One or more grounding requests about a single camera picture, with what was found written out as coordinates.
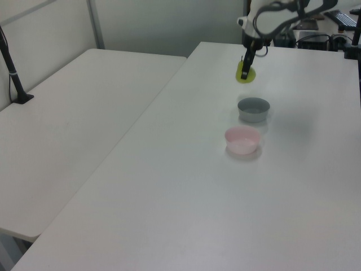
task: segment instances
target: black cable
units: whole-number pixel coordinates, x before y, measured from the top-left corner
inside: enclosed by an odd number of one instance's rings
[[[2,30],[1,26],[0,26],[0,33],[1,33],[2,37],[3,37],[3,39],[5,40],[7,49],[9,49],[9,45],[7,43],[6,36],[5,36],[4,31]],[[12,99],[11,99],[11,75],[10,74],[9,74],[9,100],[10,100],[10,103],[12,103]]]
[[[9,45],[8,45],[8,43],[7,43],[7,39],[6,39],[6,36],[5,36],[5,34],[4,34],[4,31],[3,31],[2,28],[1,28],[1,25],[0,25],[0,32],[1,32],[2,37],[3,37],[4,40],[5,40],[6,47],[9,49]]]
[[[10,99],[10,103],[12,103],[12,99],[11,99],[11,76],[9,75],[9,99]]]
[[[328,37],[328,41],[327,41],[327,42],[329,42],[329,40],[332,39],[332,37],[331,37],[330,35],[327,35],[327,34],[310,35],[310,36],[307,36],[307,37],[304,37],[304,38],[300,38],[298,41],[296,41],[296,46],[297,46],[297,48],[298,48],[298,43],[299,43],[300,41],[305,41],[305,40],[308,40],[308,39],[310,39],[310,38],[315,38],[315,37]]]
[[[264,58],[266,55],[268,54],[268,46],[266,46],[266,53],[264,55],[257,55],[255,54],[255,56],[259,57],[259,58]]]

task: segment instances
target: bowl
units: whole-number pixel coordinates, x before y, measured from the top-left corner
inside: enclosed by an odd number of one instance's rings
[[[238,103],[239,116],[249,123],[259,123],[266,119],[271,106],[261,98],[245,98]]]
[[[253,153],[261,140],[259,132],[251,126],[229,128],[224,134],[227,148],[234,154],[246,155]]]

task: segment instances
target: wall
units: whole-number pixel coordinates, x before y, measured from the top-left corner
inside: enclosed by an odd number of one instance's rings
[[[242,0],[91,0],[106,49],[188,57],[201,41],[241,43]]]
[[[25,91],[96,48],[86,0],[57,0],[2,28]],[[0,110],[9,105],[7,92],[8,71],[0,57]]]

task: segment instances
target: table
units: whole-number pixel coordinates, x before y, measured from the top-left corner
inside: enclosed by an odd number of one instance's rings
[[[33,242],[185,58],[92,49],[0,113],[0,232]]]
[[[202,42],[14,271],[357,270],[357,62],[272,47],[242,85],[244,53]],[[223,135],[249,96],[270,117],[233,156]]]

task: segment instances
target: yellow-green disc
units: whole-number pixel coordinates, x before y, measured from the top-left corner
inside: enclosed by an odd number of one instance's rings
[[[251,83],[255,77],[256,77],[256,72],[254,71],[253,68],[250,68],[249,69],[249,73],[248,73],[248,76],[247,76],[247,79],[246,80],[243,80],[241,79],[241,75],[242,75],[242,67],[243,67],[243,61],[240,61],[238,63],[238,68],[237,68],[237,72],[236,72],[236,79],[239,83],[242,83],[242,84],[246,84],[246,83]]]

